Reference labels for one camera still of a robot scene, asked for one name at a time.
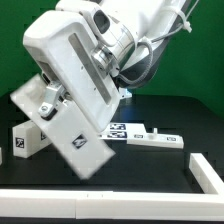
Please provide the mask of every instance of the white border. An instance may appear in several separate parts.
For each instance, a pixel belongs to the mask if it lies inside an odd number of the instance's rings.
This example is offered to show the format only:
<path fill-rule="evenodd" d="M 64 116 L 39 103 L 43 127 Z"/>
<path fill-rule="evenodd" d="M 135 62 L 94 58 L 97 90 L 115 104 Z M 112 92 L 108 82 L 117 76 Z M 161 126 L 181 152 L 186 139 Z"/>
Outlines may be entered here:
<path fill-rule="evenodd" d="M 202 188 L 209 183 L 215 193 L 0 190 L 0 216 L 224 221 L 224 183 L 202 154 L 191 154 L 190 169 Z"/>

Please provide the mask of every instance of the black surface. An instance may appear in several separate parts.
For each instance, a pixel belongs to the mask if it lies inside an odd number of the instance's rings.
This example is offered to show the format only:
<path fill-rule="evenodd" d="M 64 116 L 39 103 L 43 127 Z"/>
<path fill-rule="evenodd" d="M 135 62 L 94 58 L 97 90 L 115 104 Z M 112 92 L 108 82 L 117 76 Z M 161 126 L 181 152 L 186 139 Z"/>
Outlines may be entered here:
<path fill-rule="evenodd" d="M 224 121 L 202 103 L 187 97 L 134 96 L 122 101 L 113 121 L 144 123 L 150 131 L 183 136 L 184 150 L 107 144 L 116 155 L 92 178 L 80 181 L 51 145 L 29 159 L 13 157 L 11 128 L 27 118 L 5 95 L 0 98 L 0 188 L 112 190 L 131 192 L 202 193 L 188 169 L 191 152 L 205 155 L 224 176 Z M 183 223 L 164 221 L 5 219 L 0 223 Z"/>

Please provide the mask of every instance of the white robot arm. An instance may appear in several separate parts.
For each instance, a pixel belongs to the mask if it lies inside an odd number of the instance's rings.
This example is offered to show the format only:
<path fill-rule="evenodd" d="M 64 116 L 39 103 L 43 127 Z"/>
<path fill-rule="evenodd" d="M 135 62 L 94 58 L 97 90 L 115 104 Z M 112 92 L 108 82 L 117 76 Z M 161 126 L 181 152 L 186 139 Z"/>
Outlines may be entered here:
<path fill-rule="evenodd" d="M 117 87 L 151 79 L 164 39 L 191 31 L 187 0 L 61 0 L 38 18 L 23 44 L 42 69 L 11 95 L 58 148 L 72 169 L 89 178 L 113 151 L 97 138 L 120 101 Z M 183 20 L 170 33 L 176 18 Z M 127 72 L 146 59 L 137 77 Z"/>

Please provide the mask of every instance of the printed label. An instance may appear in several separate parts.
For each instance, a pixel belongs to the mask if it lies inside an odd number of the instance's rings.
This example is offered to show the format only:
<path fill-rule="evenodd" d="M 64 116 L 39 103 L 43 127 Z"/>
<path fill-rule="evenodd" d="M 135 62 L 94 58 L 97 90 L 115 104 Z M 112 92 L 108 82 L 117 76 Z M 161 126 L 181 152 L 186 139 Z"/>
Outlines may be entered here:
<path fill-rule="evenodd" d="M 24 149 L 24 139 L 23 138 L 16 138 L 16 147 Z"/>
<path fill-rule="evenodd" d="M 168 137 L 167 138 L 167 141 L 176 142 L 177 139 L 176 138 L 173 138 L 173 137 Z"/>
<path fill-rule="evenodd" d="M 47 138 L 47 136 L 43 132 L 41 132 L 41 141 L 43 141 L 46 138 Z"/>
<path fill-rule="evenodd" d="M 72 144 L 76 147 L 76 149 L 81 149 L 85 144 L 87 143 L 87 140 L 83 135 L 80 135 L 77 139 L 75 139 Z"/>
<path fill-rule="evenodd" d="M 110 124 L 110 130 L 126 130 L 125 124 Z"/>
<path fill-rule="evenodd" d="M 134 135 L 134 138 L 143 138 L 143 135 Z"/>
<path fill-rule="evenodd" d="M 125 131 L 114 131 L 110 132 L 109 135 L 107 135 L 108 138 L 127 138 L 127 133 Z"/>

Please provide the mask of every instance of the white block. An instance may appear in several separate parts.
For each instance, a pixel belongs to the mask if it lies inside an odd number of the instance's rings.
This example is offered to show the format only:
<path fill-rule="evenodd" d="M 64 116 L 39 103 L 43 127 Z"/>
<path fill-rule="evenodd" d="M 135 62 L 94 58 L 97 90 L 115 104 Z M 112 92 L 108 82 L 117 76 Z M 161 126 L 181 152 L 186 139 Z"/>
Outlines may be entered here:
<path fill-rule="evenodd" d="M 183 138 L 179 135 L 135 132 L 128 135 L 127 144 L 183 149 Z"/>
<path fill-rule="evenodd" d="M 76 192 L 0 190 L 0 216 L 75 218 Z"/>
<path fill-rule="evenodd" d="M 114 219 L 224 220 L 224 197 L 199 194 L 116 193 Z"/>
<path fill-rule="evenodd" d="M 2 149 L 0 148 L 0 165 L 2 165 Z"/>
<path fill-rule="evenodd" d="M 189 168 L 204 193 L 224 195 L 223 181 L 202 154 L 191 154 Z"/>
<path fill-rule="evenodd" d="M 28 158 L 51 144 L 46 135 L 30 121 L 13 127 L 13 155 Z"/>

